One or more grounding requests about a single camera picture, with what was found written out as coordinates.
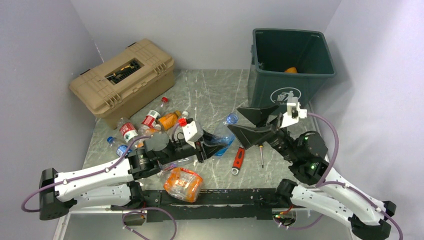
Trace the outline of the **blue tinted water bottle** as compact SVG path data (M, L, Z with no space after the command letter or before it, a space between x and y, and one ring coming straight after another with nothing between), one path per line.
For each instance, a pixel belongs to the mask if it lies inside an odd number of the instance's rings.
M230 145L235 140L235 135L228 128L229 125L235 125L239 120L239 117L236 113L232 112L228 114L215 128L212 138L213 143L225 144L223 149L220 149L218 152L214 154L214 156L221 157L230 147Z

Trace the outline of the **crushed clear blue label bottle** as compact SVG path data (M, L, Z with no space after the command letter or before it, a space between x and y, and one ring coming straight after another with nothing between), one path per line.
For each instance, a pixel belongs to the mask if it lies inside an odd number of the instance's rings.
M170 162L170 163L162 164L160 168L161 168L162 171L166 172L166 171L172 170L174 168L178 168L178 167L182 167L182 166L185 166L185 165L188 165L188 164L192 164L194 162L195 162L195 157L189 156L189 157L182 158L182 159Z

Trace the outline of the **crushed orange label jug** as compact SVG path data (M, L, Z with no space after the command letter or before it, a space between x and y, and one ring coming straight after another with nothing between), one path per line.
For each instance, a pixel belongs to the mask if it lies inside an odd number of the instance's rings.
M163 188L175 199L194 203L198 199L203 184L203 178L196 172L175 167L165 177Z

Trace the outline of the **small orange bottle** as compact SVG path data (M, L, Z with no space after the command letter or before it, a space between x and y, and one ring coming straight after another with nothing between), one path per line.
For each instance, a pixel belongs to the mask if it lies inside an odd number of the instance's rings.
M284 71L285 73L297 74L298 71L295 67L290 67Z

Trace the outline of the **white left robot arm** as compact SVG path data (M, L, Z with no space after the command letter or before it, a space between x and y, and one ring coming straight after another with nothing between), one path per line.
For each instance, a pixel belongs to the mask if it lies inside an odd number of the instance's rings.
M199 162L225 147L204 133L194 142L172 141L165 133L146 138L143 146L107 163L73 172L54 168L42 171L39 188L39 219L48 221L67 215L71 209L112 205L137 210L145 207L137 182L161 171L163 165L196 156Z

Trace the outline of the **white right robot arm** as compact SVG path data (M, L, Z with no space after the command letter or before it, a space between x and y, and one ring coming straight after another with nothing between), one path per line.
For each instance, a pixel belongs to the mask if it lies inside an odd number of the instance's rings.
M333 154L326 160L328 148L317 131L307 131L292 138L287 129L314 114L298 103L291 103L285 113L269 119L276 109L274 105L239 107L238 112L252 126L228 126L244 148L268 143L290 163L289 170L295 180L281 180L275 190L276 203L282 208L299 206L321 213L350 228L359 239L386 240L391 228L398 226L393 219L396 205L367 195L334 169L339 149L335 127L330 127L334 136Z

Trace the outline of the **dark green trash bin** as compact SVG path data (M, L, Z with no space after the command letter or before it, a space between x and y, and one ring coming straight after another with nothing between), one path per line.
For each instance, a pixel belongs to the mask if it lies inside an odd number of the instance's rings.
M284 112L290 97L306 105L336 76L325 35L301 29L255 28L247 84L251 107L278 105Z

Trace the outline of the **yellow black screwdriver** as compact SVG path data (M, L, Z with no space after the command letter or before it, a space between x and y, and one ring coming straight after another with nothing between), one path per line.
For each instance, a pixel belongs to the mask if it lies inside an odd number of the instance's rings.
M264 168L264 154L263 154L263 145L260 144L259 145L259 151L260 151L260 164L261 164L261 168Z

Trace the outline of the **clear white cap bottle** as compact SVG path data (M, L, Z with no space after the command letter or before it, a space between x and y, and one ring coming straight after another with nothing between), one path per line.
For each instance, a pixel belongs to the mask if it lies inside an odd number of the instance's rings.
M189 113L187 112L187 111L183 111L182 113L181 113L181 118L183 118L183 119L187 119L189 117Z

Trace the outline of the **orange juice bottle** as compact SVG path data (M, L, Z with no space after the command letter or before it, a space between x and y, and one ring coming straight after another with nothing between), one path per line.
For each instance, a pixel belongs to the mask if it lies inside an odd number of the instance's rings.
M157 120L157 123L160 125L162 131L167 131L178 122L180 116L181 112L179 110L175 110L160 117Z

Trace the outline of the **red cap clear bottle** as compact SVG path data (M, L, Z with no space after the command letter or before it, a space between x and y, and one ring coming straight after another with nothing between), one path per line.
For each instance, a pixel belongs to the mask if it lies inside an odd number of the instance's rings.
M156 120L164 115L168 108L168 104L169 99L167 97L162 97L160 103L147 113L141 122L140 129L144 131L154 128Z

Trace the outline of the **large orange label bottle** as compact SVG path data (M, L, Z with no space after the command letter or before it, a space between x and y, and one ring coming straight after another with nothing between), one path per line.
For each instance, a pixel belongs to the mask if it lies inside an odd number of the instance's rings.
M138 130L138 135L141 137L151 137L153 136L155 133L160 132L160 130L158 130L157 128L148 128L148 129L142 129L140 128ZM143 139L139 139L134 145L136 148L140 148L144 145L144 138Z

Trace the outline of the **red label clear bottle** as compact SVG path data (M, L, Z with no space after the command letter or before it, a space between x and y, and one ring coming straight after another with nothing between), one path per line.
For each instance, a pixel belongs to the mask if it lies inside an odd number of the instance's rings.
M135 126L128 118L121 117L117 122L117 129L126 143L138 136Z

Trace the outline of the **red handled adjustable wrench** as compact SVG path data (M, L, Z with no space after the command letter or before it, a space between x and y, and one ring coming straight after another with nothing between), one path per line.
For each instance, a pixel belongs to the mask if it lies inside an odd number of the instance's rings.
M234 157L234 161L231 168L231 174L237 176L241 170L245 157L245 148L240 146L237 150L237 153Z

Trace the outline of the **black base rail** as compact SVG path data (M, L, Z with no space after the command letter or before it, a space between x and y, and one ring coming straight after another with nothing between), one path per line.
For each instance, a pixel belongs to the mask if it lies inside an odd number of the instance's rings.
M254 218L271 220L291 206L274 188L204 189L196 202L185 202L165 190L145 190L146 207L167 211L175 220Z

